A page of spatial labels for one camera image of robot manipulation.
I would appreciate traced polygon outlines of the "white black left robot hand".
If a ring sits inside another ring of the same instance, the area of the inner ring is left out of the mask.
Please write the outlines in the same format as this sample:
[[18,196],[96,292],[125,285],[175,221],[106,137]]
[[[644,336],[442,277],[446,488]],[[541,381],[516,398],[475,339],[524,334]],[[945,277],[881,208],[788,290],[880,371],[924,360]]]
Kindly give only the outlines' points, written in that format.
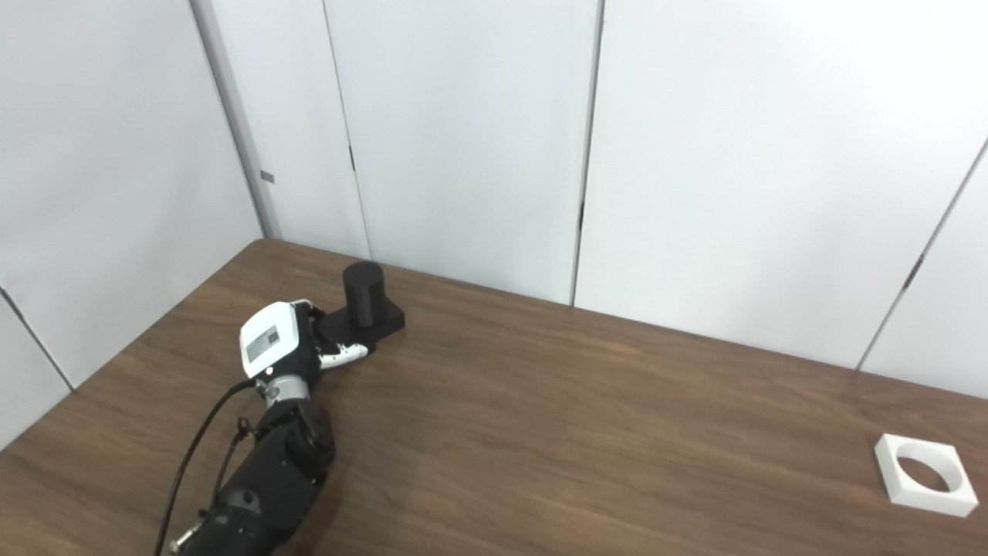
[[310,300],[271,303],[243,324],[239,334],[242,365],[247,378],[271,385],[296,377],[310,385],[323,373],[370,354],[362,344],[325,344],[317,324],[327,314]]

